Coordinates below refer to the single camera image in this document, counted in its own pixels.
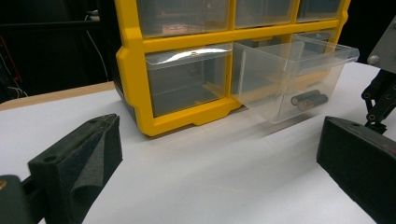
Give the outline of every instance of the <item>yellow frame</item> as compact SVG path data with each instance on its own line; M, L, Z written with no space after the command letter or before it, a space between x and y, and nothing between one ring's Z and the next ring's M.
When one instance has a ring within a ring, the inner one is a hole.
M227 59L224 98L154 118L149 92L146 53L194 48L243 39L264 39L276 35L285 36L283 40L288 42L292 34L328 29L335 31L335 37L329 41L336 43L347 21L347 9L350 4L350 0L342 0L338 17L335 19L297 23L300 0L296 0L292 20L288 24L235 30L233 25L236 1L230 0L229 28L226 31L145 39L140 31L136 0L115 0L122 41L122 47L117 53L117 60L123 95L126 102L134 108L136 123L142 133L153 136L188 124L202 125L224 118L232 110L241 106L231 95L233 61L231 55Z

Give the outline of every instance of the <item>white table surface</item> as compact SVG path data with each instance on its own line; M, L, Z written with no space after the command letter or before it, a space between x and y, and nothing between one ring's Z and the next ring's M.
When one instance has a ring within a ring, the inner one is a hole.
M88 119L120 115L123 162L84 223L374 223L316 163L326 115L365 123L362 91L378 69L349 63L332 99L271 125L246 108L203 126L149 138L116 91L0 111L0 175ZM395 114L385 136L395 139Z

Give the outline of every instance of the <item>dark background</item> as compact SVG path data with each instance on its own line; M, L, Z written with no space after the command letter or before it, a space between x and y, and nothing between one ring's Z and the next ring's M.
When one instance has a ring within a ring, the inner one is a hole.
M396 14L388 0L352 0L339 44L358 48L366 63ZM2 33L0 53L15 80L0 76L0 84L15 86L28 95L67 90L112 80L117 73L115 53L120 47L113 0L0 0L0 24L84 21L87 11L102 9L104 29L90 30L106 64L106 71L86 31L32 31ZM0 61L0 75L8 71ZM0 90L0 103L16 93Z

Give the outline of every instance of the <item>open drawer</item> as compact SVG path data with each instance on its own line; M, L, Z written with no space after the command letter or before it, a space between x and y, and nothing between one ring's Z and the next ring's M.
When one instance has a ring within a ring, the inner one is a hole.
M233 49L240 59L237 100L274 123L326 104L344 64L359 57L357 49L302 35L287 44L253 49L234 43Z

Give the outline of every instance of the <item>transparent drawer front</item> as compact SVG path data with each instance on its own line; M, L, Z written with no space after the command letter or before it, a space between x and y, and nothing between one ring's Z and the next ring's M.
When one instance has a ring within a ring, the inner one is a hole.
M232 44L146 58L154 117L224 97L226 58Z
M294 0L238 0L236 28L274 25L291 21Z
M137 0L144 37L224 31L229 6L230 0Z
M344 64L357 49L295 36L289 44L242 51L237 98L271 122L280 122L326 104Z
M321 21L336 18L341 0L301 0L297 21Z

